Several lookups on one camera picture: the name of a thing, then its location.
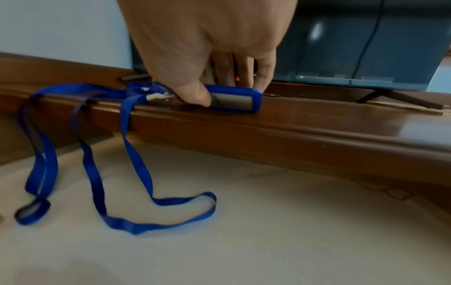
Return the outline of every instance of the blue strap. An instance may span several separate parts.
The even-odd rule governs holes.
[[[16,212],[15,218],[18,221],[18,223],[22,225],[30,224],[39,220],[43,215],[45,215],[45,213],[50,208],[50,202],[47,200],[47,197],[51,194],[53,190],[54,184],[56,182],[56,177],[58,174],[58,161],[56,159],[56,151],[53,145],[51,144],[50,140],[37,128],[37,126],[35,126],[31,122],[29,123],[33,127],[33,129],[37,132],[38,137],[41,141],[45,155],[43,156],[36,147],[36,145],[34,144],[30,134],[30,130],[26,123],[29,118],[28,109],[30,102],[43,94],[77,95],[83,98],[81,104],[79,104],[70,115],[70,127],[72,133],[78,138],[78,141],[84,152],[83,165],[85,167],[86,174],[88,175],[88,178],[91,182],[94,205],[98,213],[102,217],[102,219],[110,228],[127,231],[131,234],[140,234],[145,231],[177,227],[183,224],[200,221],[211,216],[216,210],[216,201],[217,201],[215,194],[211,192],[204,192],[193,197],[163,198],[163,199],[154,198],[152,178],[149,174],[149,171],[147,170],[144,161],[141,159],[136,149],[126,139],[128,123],[130,120],[130,114],[133,107],[136,104],[142,104],[147,102],[145,95],[146,93],[153,92],[164,93],[165,91],[167,91],[165,88],[162,88],[153,83],[132,83],[128,85],[125,90],[118,90],[114,88],[92,84],[61,84],[44,88],[39,92],[35,93],[33,96],[31,96],[30,100],[26,104],[24,104],[24,106],[20,109],[18,121],[22,130],[29,138],[35,153],[34,167],[25,185],[25,190],[34,195],[35,200],[31,204],[20,208]],[[105,192],[103,189],[101,176],[94,163],[92,149],[87,143],[85,143],[82,139],[80,139],[77,133],[77,120],[79,112],[85,105],[86,101],[96,99],[123,100],[121,104],[120,119],[121,119],[121,132],[123,135],[125,147],[132,161],[132,164],[136,170],[136,173],[138,174],[138,177],[142,181],[153,202],[155,202],[157,205],[160,206],[180,205],[187,203],[196,197],[207,196],[213,199],[214,205],[203,214],[193,217],[187,221],[171,225],[156,224],[156,223],[145,223],[145,224],[132,223],[122,218],[108,216],[107,209],[105,206]]]
[[[77,106],[71,116],[70,116],[70,125],[72,132],[77,135],[77,118],[78,114],[82,108],[82,106],[85,104],[86,100],[89,98],[86,98],[82,104]],[[130,144],[130,142],[126,139],[126,133],[127,133],[127,127],[128,127],[128,121],[130,119],[130,113],[133,109],[134,105],[137,103],[144,103],[146,101],[145,95],[137,95],[133,97],[128,97],[123,101],[121,104],[121,132],[124,138],[124,143],[126,150],[129,154],[129,157],[132,161],[132,164],[136,170],[136,173],[138,174],[139,178],[141,179],[142,183],[144,184],[150,198],[152,201],[154,201],[157,205],[160,206],[170,206],[170,205],[180,205],[187,203],[191,201],[194,198],[197,198],[199,196],[207,196],[213,199],[215,204],[210,208],[208,211],[206,211],[203,214],[200,214],[196,217],[193,217],[187,221],[176,223],[176,224],[157,224],[157,223],[133,223],[129,220],[118,218],[118,217],[111,217],[107,214],[107,209],[105,206],[105,192],[101,180],[101,176],[99,174],[99,171],[97,170],[97,167],[94,163],[93,159],[93,152],[91,147],[85,143],[80,137],[77,135],[78,140],[80,142],[81,148],[83,149],[84,156],[83,156],[83,165],[86,170],[86,174],[89,177],[89,180],[91,181],[91,189],[93,192],[93,201],[95,208],[97,209],[97,212],[100,214],[102,219],[105,221],[105,223],[112,229],[116,230],[123,230],[126,232],[129,232],[133,235],[137,235],[146,231],[152,231],[152,230],[158,230],[158,229],[168,229],[177,227],[183,224],[192,223],[195,221],[200,221],[203,219],[208,218],[211,216],[215,210],[216,210],[216,196],[212,192],[204,192],[197,196],[193,197],[184,197],[184,198],[164,198],[164,199],[158,199],[153,197],[153,185],[152,185],[152,178],[144,164],[144,161],[141,159],[140,155],[136,151],[136,149]]]

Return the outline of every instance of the white floor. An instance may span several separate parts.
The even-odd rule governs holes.
[[[12,215],[32,160],[0,168],[0,284],[230,285],[451,284],[451,232],[414,200],[349,180],[137,144],[157,197],[213,191],[206,221],[132,236],[95,212],[81,151],[60,157],[49,214],[18,226]],[[181,221],[210,207],[153,205],[110,139],[94,147],[109,213],[136,222]]]

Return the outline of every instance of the lanyard strap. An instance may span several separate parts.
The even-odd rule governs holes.
[[[110,228],[123,230],[134,235],[146,231],[173,228],[183,224],[206,219],[215,212],[217,201],[215,194],[213,194],[212,192],[203,192],[193,197],[182,197],[182,198],[174,197],[174,198],[159,199],[153,197],[153,184],[150,173],[147,170],[144,161],[142,160],[136,149],[131,145],[131,143],[126,138],[130,114],[133,107],[136,104],[143,104],[147,102],[146,95],[142,95],[141,92],[143,90],[143,87],[145,88],[146,91],[149,90],[161,91],[161,89],[158,89],[159,88],[158,86],[155,86],[152,83],[146,83],[144,85],[133,84],[128,86],[125,91],[99,85],[62,84],[45,88],[32,96],[32,98],[34,99],[36,97],[41,96],[42,94],[51,93],[60,95],[78,95],[83,98],[82,102],[77,107],[74,108],[74,110],[70,115],[70,128],[72,134],[74,134],[78,138],[80,146],[84,152],[83,166],[91,182],[91,189],[93,193],[93,202],[95,208],[102,217],[102,219]],[[99,171],[97,170],[97,167],[94,163],[93,151],[91,147],[79,137],[77,131],[78,115],[82,110],[83,106],[86,104],[88,100],[94,100],[98,98],[123,100],[120,109],[120,121],[121,121],[121,133],[125,143],[125,148],[132,161],[133,167],[135,168],[135,171],[138,174],[138,177],[140,178],[141,182],[143,183],[144,187],[147,190],[147,193],[149,194],[150,198],[155,204],[159,206],[180,205],[187,203],[199,196],[207,196],[214,201],[214,205],[203,214],[195,216],[184,222],[170,225],[157,223],[133,223],[123,218],[108,216],[105,205],[105,192],[103,188],[103,183]],[[50,140],[41,131],[39,131],[37,127],[35,127],[44,149],[45,154],[44,158],[42,154],[38,151],[37,147],[34,145],[31,139],[31,135],[25,123],[25,119],[28,117],[27,110],[28,105],[26,106],[24,105],[24,107],[19,112],[18,120],[21,128],[27,134],[28,138],[30,139],[33,145],[33,149],[35,150],[35,164],[27,180],[25,190],[32,194],[35,194],[36,198],[35,201],[33,201],[31,204],[22,207],[16,212],[15,215],[16,220],[18,221],[18,223],[23,225],[36,222],[48,211],[48,209],[50,208],[50,202],[47,200],[47,197],[52,192],[54,183],[56,181],[56,176],[58,173],[58,162],[56,160],[56,151],[53,145],[51,144]],[[45,176],[44,183],[42,185],[41,190],[39,191],[39,186],[42,183],[43,176]],[[36,209],[29,215],[24,214],[26,211],[29,212],[32,208],[35,208],[37,204],[40,205],[38,209]]]

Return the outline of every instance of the wire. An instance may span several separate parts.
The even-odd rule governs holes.
[[[374,36],[376,35],[376,31],[378,30],[379,24],[381,23],[382,10],[384,8],[384,5],[385,5],[385,0],[381,0],[381,2],[379,4],[378,15],[377,15],[377,18],[376,18],[376,23],[374,24],[373,32],[371,33],[371,35],[368,38],[365,46],[363,47],[362,53],[358,57],[357,65],[356,65],[356,68],[354,69],[354,72],[352,73],[351,79],[355,79],[356,78],[357,72],[358,72],[358,70],[360,68],[360,64],[362,63],[363,57],[366,54],[366,50],[368,49],[368,47],[370,46],[371,42],[373,41]]]

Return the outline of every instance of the polished wood surface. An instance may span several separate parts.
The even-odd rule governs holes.
[[[133,74],[124,69],[35,58],[31,59],[32,68],[27,68],[30,59],[19,56],[6,60],[21,66],[15,73],[8,73],[1,59],[0,74],[6,76],[0,82],[3,112],[17,111],[33,91],[47,84],[91,82],[120,87],[118,78]],[[27,70],[26,76],[17,74],[21,69]],[[34,76],[33,70],[43,74]],[[43,83],[30,78],[39,78]],[[274,83],[269,91],[287,94],[283,88]],[[299,85],[289,88],[293,91]],[[36,110],[47,118],[66,121],[77,104],[76,98],[48,95],[39,101]],[[119,104],[94,103],[86,108],[81,120],[104,130],[118,131]],[[427,193],[451,187],[448,116],[299,96],[264,98],[258,114],[194,106],[139,106],[132,114],[129,130],[141,138],[177,147],[400,188],[418,188]],[[440,196],[441,202],[449,201],[447,195],[448,198]]]

